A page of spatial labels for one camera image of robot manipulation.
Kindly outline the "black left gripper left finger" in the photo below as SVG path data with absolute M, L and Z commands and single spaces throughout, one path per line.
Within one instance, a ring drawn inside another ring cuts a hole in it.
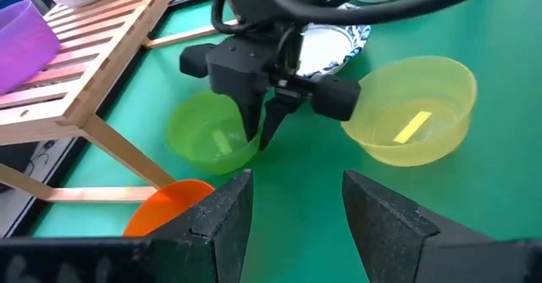
M 244 169 L 154 230 L 152 283 L 240 283 L 252 209 L 253 172 Z

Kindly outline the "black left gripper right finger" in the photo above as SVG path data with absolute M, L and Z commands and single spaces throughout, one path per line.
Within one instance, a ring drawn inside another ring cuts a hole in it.
M 414 283 L 425 241 L 440 233 L 418 204 L 355 170 L 343 174 L 347 223 L 370 283 Z

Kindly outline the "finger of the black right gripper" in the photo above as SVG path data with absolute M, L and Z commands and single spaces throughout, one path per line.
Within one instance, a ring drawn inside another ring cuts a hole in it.
M 288 114 L 297 110 L 297 99 L 286 95 L 275 95 L 265 103 L 265 118 L 260 135 L 259 150 L 263 151 Z
M 241 103 L 236 101 L 244 126 L 246 139 L 250 142 L 258 132 L 263 100 L 257 99 L 254 103 Z

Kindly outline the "orange plastic bowl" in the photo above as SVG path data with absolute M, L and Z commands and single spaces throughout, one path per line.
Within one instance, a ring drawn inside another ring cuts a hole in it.
M 179 180 L 152 194 L 134 212 L 123 236 L 146 236 L 214 192 L 202 180 Z

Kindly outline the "green plastic bowl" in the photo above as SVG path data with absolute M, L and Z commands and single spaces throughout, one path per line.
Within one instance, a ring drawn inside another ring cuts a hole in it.
M 241 168 L 258 152 L 258 138 L 246 139 L 235 102 L 211 91 L 182 102 L 169 118 L 165 137 L 181 158 L 213 175 Z

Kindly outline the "yellow plastic bowl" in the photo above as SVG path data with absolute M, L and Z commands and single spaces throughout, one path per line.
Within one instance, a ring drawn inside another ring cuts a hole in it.
M 341 126 L 379 162 L 429 164 L 452 153 L 467 135 L 477 81 L 452 58 L 405 58 L 372 71 L 359 84 L 358 103 Z

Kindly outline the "pink translucent plastic cup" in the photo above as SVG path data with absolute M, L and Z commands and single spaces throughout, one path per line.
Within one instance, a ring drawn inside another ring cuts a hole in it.
M 57 55 L 60 41 L 30 0 L 0 10 L 0 95 L 30 80 Z

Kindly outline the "wooden slatted shelf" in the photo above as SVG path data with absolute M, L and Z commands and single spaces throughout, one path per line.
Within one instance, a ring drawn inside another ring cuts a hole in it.
M 82 136 L 147 182 L 146 186 L 54 188 L 0 164 L 0 182 L 48 202 L 138 203 L 173 178 L 97 116 L 140 47 L 158 48 L 209 36 L 211 26 L 151 40 L 170 0 L 99 0 L 55 6 L 44 19 L 60 53 L 15 92 L 0 97 L 0 146 Z

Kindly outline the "green table mat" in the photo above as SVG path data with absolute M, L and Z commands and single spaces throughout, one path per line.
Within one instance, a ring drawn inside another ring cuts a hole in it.
M 106 121 L 176 180 L 215 187 L 229 175 L 195 169 L 164 141 L 177 106 L 207 90 L 179 72 L 184 47 L 214 35 L 153 49 L 142 58 Z M 281 124 L 249 164 L 254 205 L 243 283 L 365 283 L 342 202 L 344 169 L 495 239 L 542 237 L 542 0 L 470 0 L 437 14 L 373 26 L 362 53 L 340 71 L 345 80 L 399 59 L 437 55 L 465 64 L 478 82 L 466 139 L 429 165 L 375 161 L 342 130 L 305 104 Z M 118 236 L 138 204 L 49 205 L 36 237 Z

